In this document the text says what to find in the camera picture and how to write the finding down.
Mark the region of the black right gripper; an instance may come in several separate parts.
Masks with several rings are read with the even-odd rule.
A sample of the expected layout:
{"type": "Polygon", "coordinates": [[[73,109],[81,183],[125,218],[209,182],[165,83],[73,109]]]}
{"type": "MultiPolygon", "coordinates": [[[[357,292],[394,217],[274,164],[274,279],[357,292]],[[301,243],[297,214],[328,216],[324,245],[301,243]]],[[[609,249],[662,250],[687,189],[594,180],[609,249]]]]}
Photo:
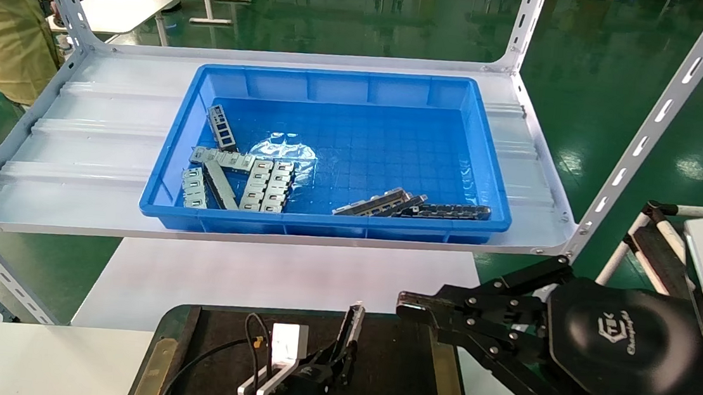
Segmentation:
{"type": "Polygon", "coordinates": [[[514,395],[684,394],[703,354],[692,304],[651,290],[572,280],[572,273],[561,255],[472,288],[445,284],[431,295],[402,291],[397,315],[441,325],[460,318],[475,325],[538,326],[548,311],[549,353],[560,368],[522,361],[474,331],[439,328],[441,344],[466,350],[514,395]],[[547,307],[535,292],[550,285],[559,286],[547,307]]]}

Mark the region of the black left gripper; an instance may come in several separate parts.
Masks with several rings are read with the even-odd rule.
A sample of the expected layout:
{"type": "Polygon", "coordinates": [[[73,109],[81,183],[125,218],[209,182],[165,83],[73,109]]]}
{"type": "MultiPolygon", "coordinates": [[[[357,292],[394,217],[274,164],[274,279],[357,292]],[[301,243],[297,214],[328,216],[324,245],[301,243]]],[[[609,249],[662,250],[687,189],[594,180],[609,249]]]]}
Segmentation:
{"type": "Polygon", "coordinates": [[[357,341],[332,343],[306,356],[292,374],[284,378],[271,395],[328,395],[336,382],[346,387],[352,383],[357,341]]]}

